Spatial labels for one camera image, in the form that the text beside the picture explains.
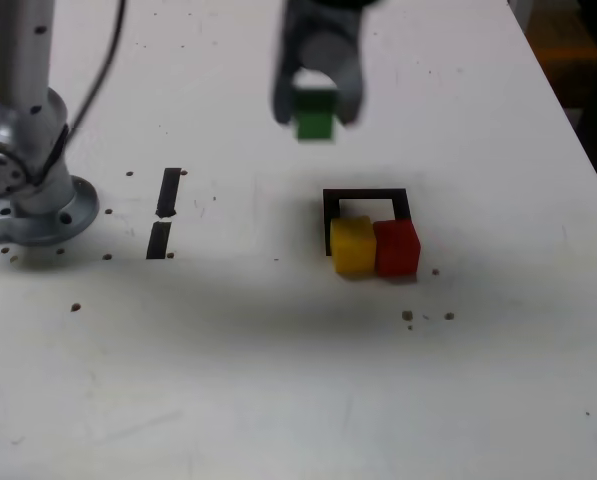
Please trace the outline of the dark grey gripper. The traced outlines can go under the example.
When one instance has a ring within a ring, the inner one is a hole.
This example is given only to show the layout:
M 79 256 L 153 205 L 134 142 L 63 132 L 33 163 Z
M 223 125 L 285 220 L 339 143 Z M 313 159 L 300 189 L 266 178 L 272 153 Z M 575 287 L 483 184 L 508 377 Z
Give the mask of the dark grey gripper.
M 307 23 L 303 40 L 301 18 Z M 359 10 L 343 1 L 284 4 L 271 96 L 278 124 L 287 125 L 292 118 L 294 77 L 301 67 L 329 78 L 338 120 L 343 125 L 356 122 L 364 96 L 358 35 Z

